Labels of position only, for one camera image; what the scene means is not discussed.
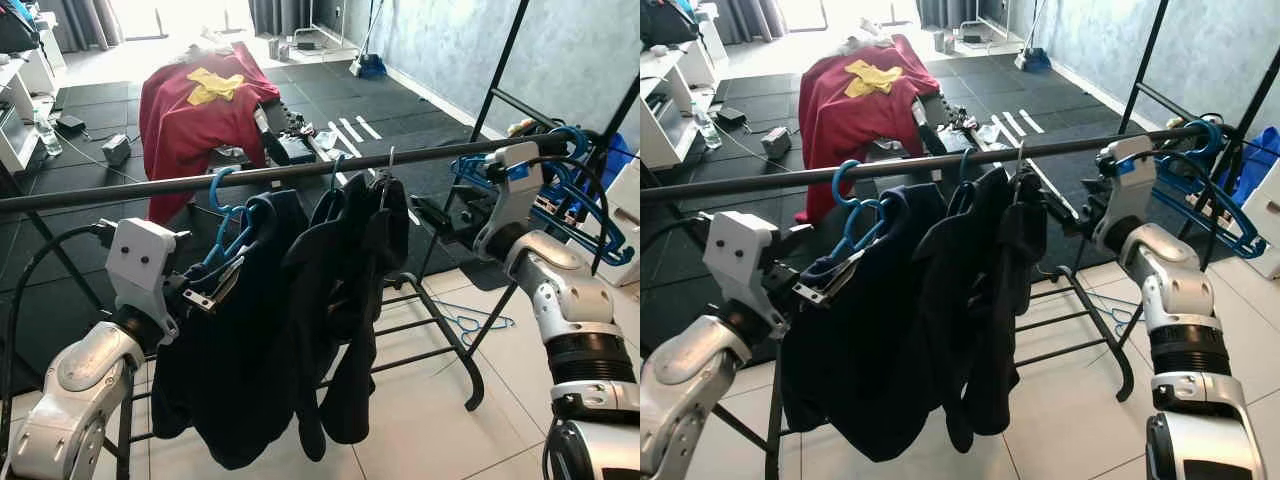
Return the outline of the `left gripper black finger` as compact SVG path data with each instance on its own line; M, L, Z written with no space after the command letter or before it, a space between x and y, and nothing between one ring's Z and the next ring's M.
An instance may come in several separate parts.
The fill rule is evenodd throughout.
M187 288L186 300L206 314L215 314L218 307L225 303L227 297L236 288L241 278L243 262L244 259L236 259L223 265L212 275L212 284L201 291Z
M220 225L214 236L214 243L201 262L189 268L192 276L214 276L219 274L232 260L239 247L244 243L244 230L236 232L234 227Z
M867 234L867 224L864 221L810 224L810 228L812 230L804 236L800 243L801 269L824 257L832 257L836 262L841 262L865 248L863 237Z
M867 251L850 253L842 260L823 256L800 273L795 294L814 307L827 307L849 283Z

